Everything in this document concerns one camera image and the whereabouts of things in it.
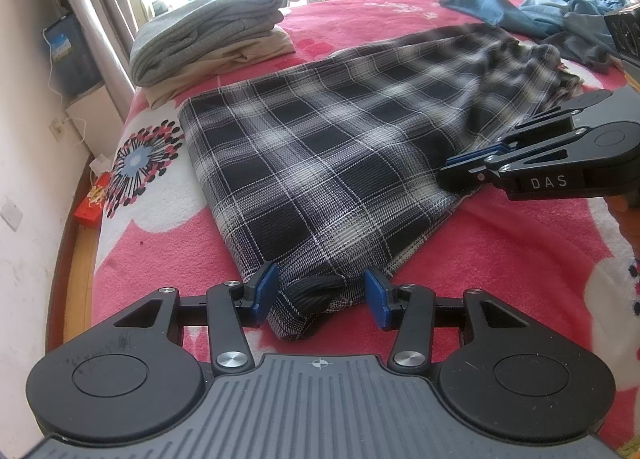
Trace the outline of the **person right hand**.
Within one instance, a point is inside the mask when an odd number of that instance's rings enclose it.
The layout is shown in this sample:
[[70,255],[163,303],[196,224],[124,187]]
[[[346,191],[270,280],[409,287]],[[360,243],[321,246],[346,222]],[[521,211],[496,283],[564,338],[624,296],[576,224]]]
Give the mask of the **person right hand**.
[[620,234],[630,244],[634,257],[640,259],[640,212],[638,208],[631,208],[623,196],[606,197],[608,211],[616,219]]

